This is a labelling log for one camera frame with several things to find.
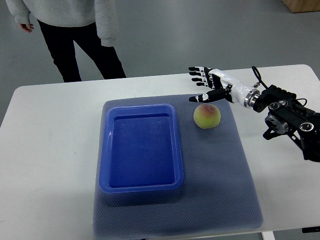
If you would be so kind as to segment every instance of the gray sweater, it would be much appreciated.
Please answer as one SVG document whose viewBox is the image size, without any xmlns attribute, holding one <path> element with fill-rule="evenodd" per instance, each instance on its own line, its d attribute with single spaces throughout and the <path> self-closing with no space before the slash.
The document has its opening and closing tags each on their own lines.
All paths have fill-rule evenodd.
<svg viewBox="0 0 320 240">
<path fill-rule="evenodd" d="M 118 36 L 114 0 L 6 0 L 17 24 L 30 24 L 29 14 L 58 27 L 82 27 L 96 23 L 101 45 L 112 47 Z"/>
</svg>

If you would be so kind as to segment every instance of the robotic arm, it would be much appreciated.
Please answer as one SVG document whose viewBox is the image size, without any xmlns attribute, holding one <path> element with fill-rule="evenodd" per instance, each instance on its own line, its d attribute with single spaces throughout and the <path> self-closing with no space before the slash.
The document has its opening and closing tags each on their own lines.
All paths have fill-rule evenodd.
<svg viewBox="0 0 320 240">
<path fill-rule="evenodd" d="M 305 107 L 307 100 L 297 99 L 295 93 L 262 81 L 258 69 L 252 70 L 258 79 L 253 86 L 245 86 L 238 79 L 219 69 L 207 67 L 189 67 L 192 81 L 197 86 L 206 86 L 213 90 L 189 98 L 190 102 L 210 103 L 226 99 L 239 103 L 245 108 L 253 108 L 260 113 L 268 107 L 268 116 L 264 119 L 268 126 L 263 134 L 266 140 L 287 135 L 301 150 L 305 160 L 320 162 L 320 113 Z M 260 93 L 256 88 L 262 84 L 265 90 Z"/>
<path fill-rule="evenodd" d="M 219 69 L 207 67 L 189 67 L 192 81 L 197 82 L 197 86 L 206 86 L 213 90 L 199 96 L 191 97 L 190 102 L 209 103 L 220 99 L 227 99 L 231 103 L 240 103 L 244 107 L 249 106 L 251 99 L 259 95 L 255 88 L 241 84 L 241 82 Z"/>
</svg>

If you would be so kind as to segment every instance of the gray mat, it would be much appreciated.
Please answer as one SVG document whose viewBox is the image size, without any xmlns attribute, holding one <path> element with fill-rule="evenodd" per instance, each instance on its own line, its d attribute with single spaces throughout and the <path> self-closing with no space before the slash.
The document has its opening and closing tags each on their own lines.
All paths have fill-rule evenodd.
<svg viewBox="0 0 320 240">
<path fill-rule="evenodd" d="M 255 186 L 229 103 L 226 100 L 213 103 L 220 109 L 221 122 L 213 129 L 203 130 L 193 121 L 193 112 L 199 104 L 189 102 L 190 96 L 120 99 L 103 106 L 93 213 L 97 240 L 214 233 L 261 226 L 263 217 Z M 150 193 L 110 197 L 101 191 L 98 181 L 106 112 L 118 106 L 147 104 L 171 104 L 176 109 L 184 181 L 169 198 Z M 123 204 L 124 198 L 134 197 L 145 201 Z"/>
</svg>

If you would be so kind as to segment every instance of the peach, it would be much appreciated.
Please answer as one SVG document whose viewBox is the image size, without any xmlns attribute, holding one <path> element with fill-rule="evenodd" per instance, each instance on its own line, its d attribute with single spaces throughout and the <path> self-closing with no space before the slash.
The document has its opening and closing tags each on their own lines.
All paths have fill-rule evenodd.
<svg viewBox="0 0 320 240">
<path fill-rule="evenodd" d="M 221 113 L 215 105 L 203 103 L 194 110 L 193 120 L 201 129 L 212 129 L 219 125 Z"/>
</svg>

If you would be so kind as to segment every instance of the gray concrete floor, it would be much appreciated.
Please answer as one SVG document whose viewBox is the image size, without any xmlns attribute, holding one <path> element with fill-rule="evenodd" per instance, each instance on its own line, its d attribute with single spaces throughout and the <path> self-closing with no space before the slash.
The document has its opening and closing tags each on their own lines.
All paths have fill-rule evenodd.
<svg viewBox="0 0 320 240">
<path fill-rule="evenodd" d="M 306 64 L 320 78 L 320 12 L 292 14 L 281 0 L 117 0 L 116 7 L 116 50 L 128 77 L 187 73 L 190 66 L 230 70 Z M 63 80 L 33 16 L 30 34 L 18 28 L 5 1 L 0 1 L 0 18 L 1 124 L 16 88 Z M 82 79 L 103 79 L 93 61 L 75 48 Z M 320 233 L 302 234 L 301 229 L 274 235 L 276 240 L 320 239 Z"/>
</svg>

